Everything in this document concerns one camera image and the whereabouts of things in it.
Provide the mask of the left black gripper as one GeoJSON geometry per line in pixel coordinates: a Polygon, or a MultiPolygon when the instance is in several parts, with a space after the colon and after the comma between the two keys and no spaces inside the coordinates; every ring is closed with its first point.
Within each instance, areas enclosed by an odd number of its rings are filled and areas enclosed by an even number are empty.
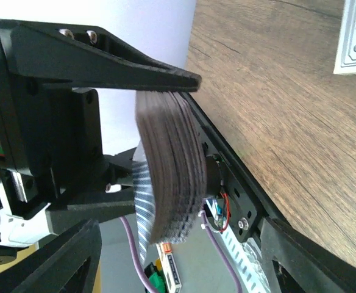
{"type": "Polygon", "coordinates": [[[4,206],[35,214],[50,233],[135,212],[134,191],[102,189],[96,88],[196,92],[201,76],[155,60],[109,31],[79,24],[0,20],[0,181],[4,206]]]}

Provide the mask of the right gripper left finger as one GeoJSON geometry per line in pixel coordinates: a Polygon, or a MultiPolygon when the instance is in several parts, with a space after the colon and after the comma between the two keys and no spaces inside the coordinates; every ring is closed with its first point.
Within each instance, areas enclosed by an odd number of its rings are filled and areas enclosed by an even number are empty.
{"type": "Polygon", "coordinates": [[[101,255],[96,220],[83,220],[0,273],[0,292],[92,292],[101,255]]]}

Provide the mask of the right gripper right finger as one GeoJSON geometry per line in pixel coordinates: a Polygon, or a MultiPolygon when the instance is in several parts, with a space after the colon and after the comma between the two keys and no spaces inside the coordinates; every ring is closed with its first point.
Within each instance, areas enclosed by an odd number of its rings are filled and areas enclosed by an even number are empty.
{"type": "Polygon", "coordinates": [[[271,292],[356,292],[356,268],[279,219],[265,218],[263,270],[271,292]]]}

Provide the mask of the blue card deck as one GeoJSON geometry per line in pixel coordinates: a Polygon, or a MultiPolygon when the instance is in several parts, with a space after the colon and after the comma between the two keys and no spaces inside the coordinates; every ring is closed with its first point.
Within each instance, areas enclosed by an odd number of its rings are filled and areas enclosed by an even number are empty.
{"type": "Polygon", "coordinates": [[[138,254],[188,237],[207,189],[205,155],[188,102],[172,92],[136,93],[140,142],[132,160],[138,254]]]}

